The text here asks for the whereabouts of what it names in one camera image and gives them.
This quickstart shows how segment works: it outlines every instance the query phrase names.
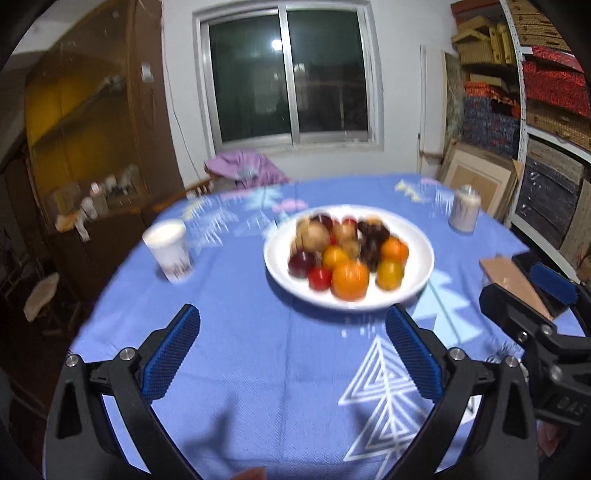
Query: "blue gripper pad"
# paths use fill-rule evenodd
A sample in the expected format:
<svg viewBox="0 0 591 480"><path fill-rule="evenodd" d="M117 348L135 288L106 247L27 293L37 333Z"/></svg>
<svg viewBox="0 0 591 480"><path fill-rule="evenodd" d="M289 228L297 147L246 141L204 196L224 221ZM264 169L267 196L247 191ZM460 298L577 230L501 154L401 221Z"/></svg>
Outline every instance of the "blue gripper pad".
<svg viewBox="0 0 591 480"><path fill-rule="evenodd" d="M531 267L530 280L563 305L574 305L579 299L577 287L570 280L541 263Z"/></svg>
<svg viewBox="0 0 591 480"><path fill-rule="evenodd" d="M441 366L419 335L408 313L392 306L386 314L386 333L423 398L434 402L443 395Z"/></svg>
<svg viewBox="0 0 591 480"><path fill-rule="evenodd" d="M142 394L148 402L164 396L199 334L199 311L185 305L169 325L166 337L144 367Z"/></svg>

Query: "cable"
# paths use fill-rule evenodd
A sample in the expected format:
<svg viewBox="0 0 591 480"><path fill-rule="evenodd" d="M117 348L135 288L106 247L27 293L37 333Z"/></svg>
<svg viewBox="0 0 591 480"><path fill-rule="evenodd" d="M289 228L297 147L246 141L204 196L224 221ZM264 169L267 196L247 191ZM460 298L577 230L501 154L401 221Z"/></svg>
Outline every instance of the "cable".
<svg viewBox="0 0 591 480"><path fill-rule="evenodd" d="M186 142L184 134L183 134L183 129L181 128L181 123L178 121L177 111L174 108L173 87L172 87L172 84L170 83L170 73L168 72L168 61L166 59L166 32L164 31L164 4L162 4L161 25L162 25L162 51L163 51L162 60L164 63L164 68L166 69L166 78L168 80L168 91L170 92L170 105L173 109L174 119L177 121L178 131L180 131L180 133L181 133L181 138L183 139L183 145L185 147L185 150L187 151L187 155L189 157L189 162L191 163L191 166L193 167L193 170L195 171L195 175L197 176L197 178L199 180L201 180L202 179L201 175L199 174L199 172L197 171L197 167L193 163L193 159L191 158L191 154L189 153L189 148L187 147L187 142Z"/></svg>

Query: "purple jacket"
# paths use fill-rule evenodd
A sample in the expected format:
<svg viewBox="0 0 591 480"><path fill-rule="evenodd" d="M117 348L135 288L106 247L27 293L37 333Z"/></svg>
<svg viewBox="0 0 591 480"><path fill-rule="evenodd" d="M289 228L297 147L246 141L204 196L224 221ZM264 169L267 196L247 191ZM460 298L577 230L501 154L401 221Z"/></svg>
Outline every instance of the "purple jacket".
<svg viewBox="0 0 591 480"><path fill-rule="evenodd" d="M235 150L220 153L205 162L205 165L212 173L236 180L236 185L240 189L290 181L265 155L252 151Z"/></svg>

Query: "table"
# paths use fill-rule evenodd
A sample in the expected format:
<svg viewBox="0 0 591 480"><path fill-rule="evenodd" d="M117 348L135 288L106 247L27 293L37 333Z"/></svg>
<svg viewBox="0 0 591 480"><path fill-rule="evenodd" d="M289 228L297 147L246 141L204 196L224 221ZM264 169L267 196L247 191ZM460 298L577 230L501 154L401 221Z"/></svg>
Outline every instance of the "table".
<svg viewBox="0 0 591 480"><path fill-rule="evenodd" d="M425 421L422 399L384 329L384 312L328 312L295 299L267 274L266 236L299 210L334 204L390 210L433 244L435 270L409 312L448 347L473 359L520 355L478 308L478 261L526 250L481 213L471 236L447 223L453 193L417 175L345 177L240 190L184 200L164 212L185 218L199 255L183 284L168 283L138 245L103 292L72 350L86 362L139 346L184 303L202 326L166 396L152 404L176 445L205 480L265 465L270 480L379 479ZM560 333L582 335L574 316ZM131 463L145 468L112 398L117 437ZM470 400L442 467L452 465L478 408Z"/></svg>

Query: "paper cup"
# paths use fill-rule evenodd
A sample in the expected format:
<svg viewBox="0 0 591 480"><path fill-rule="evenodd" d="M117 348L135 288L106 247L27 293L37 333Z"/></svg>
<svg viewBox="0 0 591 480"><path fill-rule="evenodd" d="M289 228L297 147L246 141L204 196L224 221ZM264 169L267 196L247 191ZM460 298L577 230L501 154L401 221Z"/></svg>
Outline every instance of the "paper cup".
<svg viewBox="0 0 591 480"><path fill-rule="evenodd" d="M165 220L152 225L142 235L144 243L172 283L185 280L193 271L185 243L186 232L182 220Z"/></svg>

